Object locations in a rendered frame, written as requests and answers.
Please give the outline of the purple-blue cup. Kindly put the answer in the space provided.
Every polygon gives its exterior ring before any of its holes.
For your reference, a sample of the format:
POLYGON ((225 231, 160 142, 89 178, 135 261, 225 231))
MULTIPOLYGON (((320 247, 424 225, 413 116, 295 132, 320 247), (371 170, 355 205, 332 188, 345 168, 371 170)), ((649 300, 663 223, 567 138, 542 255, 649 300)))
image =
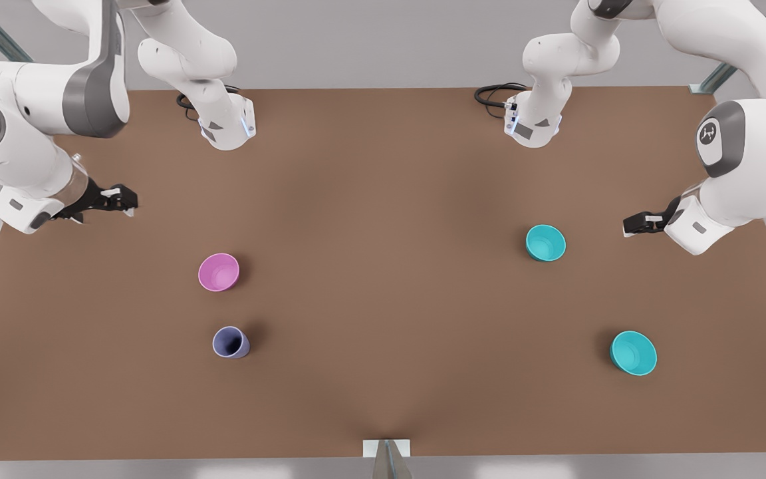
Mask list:
POLYGON ((225 359, 246 357, 251 349, 247 335, 234 325, 216 331, 212 340, 213 352, 225 359))

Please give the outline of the pink bowl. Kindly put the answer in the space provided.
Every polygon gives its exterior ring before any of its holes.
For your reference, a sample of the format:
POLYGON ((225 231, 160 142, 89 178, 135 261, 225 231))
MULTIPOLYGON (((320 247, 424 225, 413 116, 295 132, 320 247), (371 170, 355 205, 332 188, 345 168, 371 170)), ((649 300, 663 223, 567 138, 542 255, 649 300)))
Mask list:
POLYGON ((197 279, 204 289, 212 292, 226 291, 237 283, 240 264, 233 255, 216 253, 205 258, 198 268, 197 279))

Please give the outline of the teal bowl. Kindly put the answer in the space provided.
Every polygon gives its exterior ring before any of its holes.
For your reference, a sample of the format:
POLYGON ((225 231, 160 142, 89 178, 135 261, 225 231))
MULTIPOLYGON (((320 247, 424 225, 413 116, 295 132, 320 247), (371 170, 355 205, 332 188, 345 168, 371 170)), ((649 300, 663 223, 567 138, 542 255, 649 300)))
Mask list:
POLYGON ((525 247, 529 257, 536 261, 550 263, 562 258, 566 252, 567 243, 562 231, 551 225, 540 224, 527 231, 525 247))
POLYGON ((622 372, 642 377, 656 369, 656 346, 638 331, 621 331, 609 345, 609 358, 622 372))

